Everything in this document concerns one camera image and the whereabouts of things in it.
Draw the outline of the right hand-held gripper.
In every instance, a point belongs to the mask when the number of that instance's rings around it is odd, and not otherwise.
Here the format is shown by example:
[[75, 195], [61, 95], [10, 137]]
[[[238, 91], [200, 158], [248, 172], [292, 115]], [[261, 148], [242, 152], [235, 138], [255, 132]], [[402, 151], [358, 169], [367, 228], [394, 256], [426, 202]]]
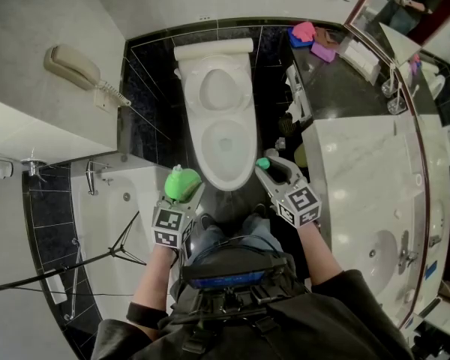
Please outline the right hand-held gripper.
[[299, 167], [279, 156], [268, 158], [268, 171], [255, 166], [254, 172], [272, 198], [277, 215], [295, 228], [318, 221], [322, 202], [313, 192]]

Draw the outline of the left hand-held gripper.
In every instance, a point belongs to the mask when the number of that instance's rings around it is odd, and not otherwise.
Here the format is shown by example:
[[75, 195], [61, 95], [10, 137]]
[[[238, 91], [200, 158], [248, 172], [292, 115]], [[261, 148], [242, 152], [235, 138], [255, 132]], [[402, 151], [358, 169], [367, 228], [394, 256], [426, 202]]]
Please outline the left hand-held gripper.
[[154, 207], [151, 233], [156, 245], [180, 248], [193, 229], [196, 210], [206, 184], [201, 182], [193, 190], [188, 202], [178, 202], [161, 192]]

